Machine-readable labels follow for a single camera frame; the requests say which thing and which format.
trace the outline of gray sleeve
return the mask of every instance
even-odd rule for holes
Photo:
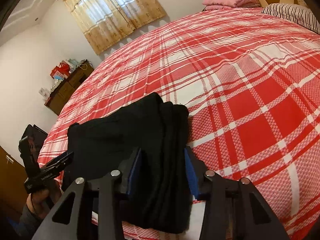
[[[19,225],[16,228],[16,232],[23,240],[30,240],[37,231],[41,222],[42,220],[36,215],[32,214],[27,205],[25,205],[23,207],[22,215],[20,217]]]

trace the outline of bedsheet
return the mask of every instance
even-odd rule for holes
[[[292,239],[320,214],[320,36],[258,8],[204,11],[135,39],[103,61],[63,108],[40,152],[67,150],[67,130],[157,92],[184,104],[189,145],[220,175],[248,177]],[[57,178],[61,182],[62,174]],[[197,239],[204,203],[173,236],[126,222],[134,239]]]

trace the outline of ceiling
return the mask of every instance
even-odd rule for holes
[[[18,33],[39,24],[54,1],[20,0],[0,32],[0,46]]]

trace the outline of striped pillow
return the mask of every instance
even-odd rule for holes
[[[306,7],[297,4],[272,3],[265,7],[261,12],[297,23],[320,34],[320,24],[312,11]]]

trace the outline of blue gripper pad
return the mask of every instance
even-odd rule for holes
[[[129,197],[131,196],[131,194],[134,193],[134,189],[137,186],[139,172],[140,172],[140,168],[141,168],[141,160],[142,160],[141,156],[142,156],[141,149],[139,149],[138,153],[136,155],[136,158],[133,162],[133,165],[132,165],[132,168],[130,171],[130,175],[129,175],[129,179],[128,179],[127,195],[129,195]]]
[[[198,199],[200,195],[199,187],[198,187],[198,178],[196,176],[195,169],[192,165],[191,159],[188,154],[188,150],[184,149],[184,159],[186,166],[186,175],[188,179],[189,189],[192,195],[195,196],[195,199]]]

